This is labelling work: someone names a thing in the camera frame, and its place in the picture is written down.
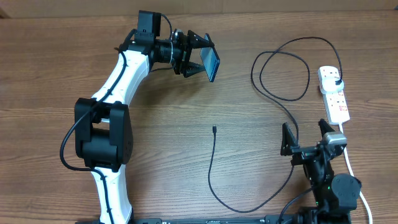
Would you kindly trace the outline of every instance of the white cable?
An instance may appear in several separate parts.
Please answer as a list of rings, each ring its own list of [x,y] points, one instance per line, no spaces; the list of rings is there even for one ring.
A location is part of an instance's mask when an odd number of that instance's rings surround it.
[[[342,133],[344,133],[343,125],[341,123],[338,124],[338,127],[339,127],[340,131]],[[354,172],[353,172],[353,169],[351,168],[351,164],[349,163],[349,159],[348,159],[347,147],[344,148],[344,158],[346,159],[349,174],[354,177]],[[366,201],[365,196],[362,194],[362,192],[359,193],[359,196],[361,197],[363,204],[365,205],[366,211],[368,212],[369,224],[373,224],[371,208],[369,207],[368,202]]]

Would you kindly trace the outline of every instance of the white power adapter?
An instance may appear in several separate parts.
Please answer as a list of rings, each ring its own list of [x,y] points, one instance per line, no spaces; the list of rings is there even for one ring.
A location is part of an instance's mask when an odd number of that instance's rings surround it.
[[[343,92],[344,82],[341,81],[336,85],[336,81],[340,79],[338,69],[322,66],[318,70],[318,77],[329,124],[342,124],[348,121],[349,113]]]

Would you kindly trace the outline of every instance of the table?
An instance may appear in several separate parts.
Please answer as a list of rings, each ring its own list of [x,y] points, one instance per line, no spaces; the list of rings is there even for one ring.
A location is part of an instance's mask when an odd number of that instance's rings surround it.
[[[294,127],[281,108],[254,91],[250,69],[263,50],[297,37],[320,36],[332,42],[341,57],[351,115],[344,124],[348,151],[374,222],[398,222],[396,11],[169,19],[185,32],[209,33],[221,65],[214,83],[205,73],[185,79],[169,70],[151,73],[139,86],[130,105],[134,149],[126,171],[136,218],[262,217],[280,213],[307,189],[298,167],[276,198],[256,212],[239,214],[214,199],[207,172],[216,124],[211,178],[222,200],[248,210],[282,185],[290,170],[290,158],[279,155],[282,123],[289,122],[293,132]],[[102,86],[118,58],[113,47],[136,24],[136,16],[0,20],[0,223],[73,223],[99,217],[91,174],[64,168],[59,146],[72,125],[76,100],[89,98]],[[166,38],[167,31],[163,23],[161,37]],[[284,105],[297,119],[300,144],[312,146],[321,138],[317,121],[326,118],[317,69],[337,66],[337,60],[319,40],[292,43],[284,50],[304,58],[311,69],[307,94]],[[256,66],[255,76],[260,68]],[[303,92],[306,73],[299,60],[277,55],[263,80],[271,92],[293,98]],[[74,137],[65,158],[84,166],[73,142]],[[332,165],[337,174],[348,172],[342,156]],[[313,204],[309,194],[288,212]],[[360,200],[351,216],[353,223],[366,223]]]

